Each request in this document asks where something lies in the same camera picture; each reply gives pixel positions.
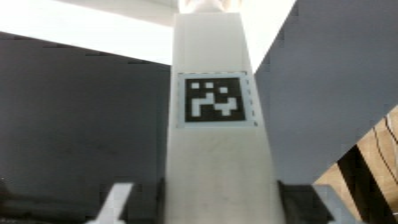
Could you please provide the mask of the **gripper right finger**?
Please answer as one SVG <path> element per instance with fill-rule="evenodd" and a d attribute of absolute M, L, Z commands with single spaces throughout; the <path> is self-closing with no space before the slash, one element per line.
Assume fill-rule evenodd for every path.
<path fill-rule="evenodd" d="M 364 224 L 328 185 L 278 183 L 285 224 Z"/>

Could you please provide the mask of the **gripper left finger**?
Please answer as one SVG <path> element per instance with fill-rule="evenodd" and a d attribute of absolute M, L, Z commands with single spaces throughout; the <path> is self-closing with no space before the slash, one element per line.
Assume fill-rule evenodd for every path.
<path fill-rule="evenodd" d="M 95 218 L 85 224 L 126 224 L 120 219 L 133 183 L 115 183 L 106 195 Z"/>

